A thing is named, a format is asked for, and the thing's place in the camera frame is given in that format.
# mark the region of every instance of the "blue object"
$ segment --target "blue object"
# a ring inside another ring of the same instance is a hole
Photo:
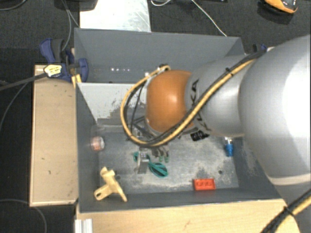
[[[227,143],[225,145],[225,150],[227,152],[227,156],[228,157],[232,157],[233,156],[233,144],[232,143]]]
[[[81,75],[81,81],[86,82],[87,77],[88,77],[88,65],[87,61],[85,58],[81,58],[78,60],[78,63],[74,63],[74,56],[71,53],[70,50],[66,50],[65,54],[67,56],[68,64],[67,66],[64,62],[64,60],[61,60],[61,45],[62,45],[62,40],[56,39],[53,40],[51,38],[47,38],[44,41],[42,41],[39,45],[40,47],[40,52],[43,57],[46,58],[48,61],[48,64],[53,64],[53,63],[58,63],[62,66],[62,74],[57,76],[56,78],[62,79],[67,82],[71,82],[71,77],[72,74],[69,73],[69,69],[76,69],[76,74]]]
[[[52,43],[52,39],[47,38],[44,41],[42,41],[39,45],[40,46],[40,52],[41,52],[42,56],[47,59],[48,64],[52,64],[52,63],[56,62],[56,59],[55,59],[54,54],[53,54],[51,43]]]

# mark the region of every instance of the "black cable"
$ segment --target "black cable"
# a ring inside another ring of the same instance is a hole
[[[5,117],[6,117],[6,114],[8,113],[11,105],[13,104],[13,102],[15,101],[15,99],[18,97],[18,95],[22,92],[22,90],[26,87],[26,85],[28,84],[29,82],[27,82],[26,84],[24,84],[22,86],[22,88],[15,94],[15,96],[13,97],[13,99],[11,100],[11,102],[9,103],[8,107],[6,107],[6,110],[2,116],[2,119],[1,119],[1,122],[0,122],[0,133],[1,133],[1,129],[2,129],[2,126],[3,126],[3,123],[4,123],[4,120],[5,120]]]
[[[260,232],[260,233],[275,233],[279,225],[287,218],[292,215],[292,211],[297,208],[301,203],[303,203],[307,198],[311,196],[311,189],[306,193],[297,198],[294,202],[284,208],[278,215],[276,215],[270,223]]]
[[[47,77],[46,73],[41,73],[39,75],[30,77],[30,78],[27,78],[27,79],[24,79],[24,80],[21,80],[21,81],[17,81],[15,83],[4,85],[4,86],[0,87],[0,91],[4,91],[6,89],[9,89],[9,88],[12,88],[12,87],[24,84],[24,83],[29,83],[29,82],[32,82],[32,81],[35,81],[35,80],[39,80],[39,79],[42,79],[42,78],[45,78],[45,77]]]
[[[19,4],[12,6],[10,8],[5,8],[5,9],[0,9],[0,11],[9,11],[9,10],[14,10],[17,9],[18,7],[22,6],[27,0],[23,0],[22,2],[20,2]]]
[[[154,144],[160,142],[161,140],[165,139],[167,136],[169,136],[177,127],[179,127],[183,122],[184,120],[189,116],[189,114],[193,111],[193,109],[195,108],[195,106],[202,100],[202,98],[205,96],[205,94],[218,82],[220,81],[225,75],[227,75],[229,72],[231,72],[232,70],[234,70],[235,68],[239,67],[240,65],[242,65],[243,63],[246,63],[247,61],[249,60],[252,60],[252,59],[256,59],[256,58],[259,58],[260,56],[262,56],[264,53],[266,52],[266,50],[260,50],[260,51],[257,51],[255,53],[252,53],[248,56],[246,56],[245,58],[243,58],[242,60],[240,60],[238,63],[236,63],[234,66],[232,66],[231,68],[229,69],[226,69],[226,72],[224,72],[218,79],[216,79],[206,90],[205,92],[199,97],[199,99],[192,105],[192,107],[190,108],[190,110],[187,111],[187,113],[185,114],[185,116],[177,123],[175,124],[173,127],[171,127],[170,129],[168,129],[166,132],[160,134],[159,136],[147,141],[148,143],[147,144],[139,144],[137,142],[134,142],[135,144],[139,145],[140,147],[144,147],[144,148],[152,148]],[[137,87],[137,89],[135,89],[132,94],[129,96],[128,100],[127,100],[127,103],[124,107],[124,118],[125,115],[126,115],[126,111],[127,111],[127,106],[129,104],[129,101],[131,100],[131,98],[134,96],[134,94],[138,91],[138,89],[141,87],[141,86],[144,86],[144,83],[141,84],[139,87]]]
[[[138,98],[137,98],[137,100],[136,100],[136,104],[135,104],[135,107],[134,107],[134,110],[133,110],[133,114],[132,114],[132,118],[131,118],[131,127],[130,127],[130,131],[131,131],[131,132],[132,132],[132,130],[133,130],[133,121],[134,121],[134,118],[135,118],[135,112],[136,112],[137,107],[138,107],[138,102],[139,102],[139,100],[140,100],[140,95],[141,95],[142,89],[143,89],[143,86],[142,86],[142,87],[140,88],[140,90],[139,90]]]
[[[0,200],[0,203],[5,203],[5,202],[17,202],[17,203],[22,203],[22,204],[26,204],[27,206],[29,206],[28,202],[23,201],[23,200],[17,200],[17,199],[3,199]],[[45,216],[43,215],[42,211],[37,208],[37,207],[32,207],[33,209],[35,209],[41,216],[43,223],[44,223],[44,233],[48,232],[48,225],[47,225],[47,221],[45,219]]]

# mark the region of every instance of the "orange device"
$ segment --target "orange device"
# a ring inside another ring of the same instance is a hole
[[[276,12],[293,14],[298,9],[297,0],[264,0],[269,9]]]

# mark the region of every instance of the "tan plastic part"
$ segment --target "tan plastic part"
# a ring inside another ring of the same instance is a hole
[[[185,88],[189,71],[170,70],[151,80],[147,88],[146,121],[158,132],[165,132],[178,123],[187,112]]]
[[[119,183],[115,179],[115,172],[113,170],[108,171],[107,168],[104,167],[101,170],[101,176],[105,180],[106,185],[102,186],[101,188],[98,188],[94,192],[95,198],[97,200],[102,200],[108,197],[112,193],[119,193],[123,201],[127,202],[127,198],[125,194],[123,193],[122,188],[120,187]]]

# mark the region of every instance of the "blue clamp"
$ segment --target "blue clamp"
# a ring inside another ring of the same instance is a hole
[[[78,60],[75,63],[75,59],[70,50],[62,51],[63,40],[47,38],[40,43],[40,52],[43,57],[46,58],[48,64],[61,65],[61,74],[55,76],[55,78],[62,79],[67,82],[71,82],[73,76],[71,70],[74,69],[74,74],[80,74],[82,82],[86,82],[88,77],[88,65],[85,58]]]

